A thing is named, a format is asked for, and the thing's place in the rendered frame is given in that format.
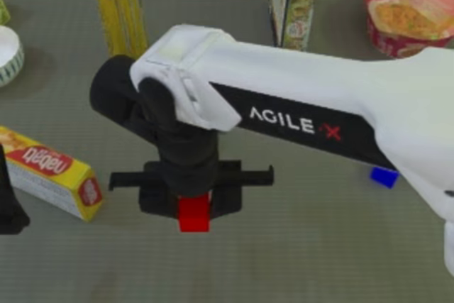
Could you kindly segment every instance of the table surface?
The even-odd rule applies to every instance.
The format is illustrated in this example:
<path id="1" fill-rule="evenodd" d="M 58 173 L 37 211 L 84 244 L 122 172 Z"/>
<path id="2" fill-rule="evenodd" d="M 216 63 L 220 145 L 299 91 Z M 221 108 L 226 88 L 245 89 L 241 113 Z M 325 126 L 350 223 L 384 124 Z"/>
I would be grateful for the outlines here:
<path id="1" fill-rule="evenodd" d="M 0 89 L 0 124 L 89 163 L 104 188 L 110 172 L 156 160 L 154 147 L 90 109 L 91 80 L 107 59 L 95 0 L 6 1 L 26 66 Z M 266 0 L 144 7 L 152 40 L 193 23 L 272 42 Z M 384 59 L 367 40 L 361 0 L 318 0 L 310 48 Z M 276 183 L 245 190 L 242 212 L 208 234 L 140 213 L 136 189 L 105 192 L 90 224 L 18 192 L 32 224 L 0 237 L 0 302 L 452 301 L 442 221 L 404 180 L 382 189 L 366 165 L 240 129 L 220 150 L 250 170 L 273 164 Z"/>

